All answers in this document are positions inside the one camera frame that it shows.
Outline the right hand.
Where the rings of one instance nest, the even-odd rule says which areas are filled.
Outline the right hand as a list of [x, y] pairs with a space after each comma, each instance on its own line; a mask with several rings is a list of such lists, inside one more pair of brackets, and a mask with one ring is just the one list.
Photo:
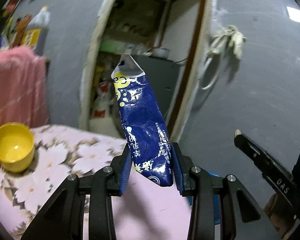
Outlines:
[[300, 219], [285, 198], [273, 194], [263, 210], [281, 239], [300, 239]]

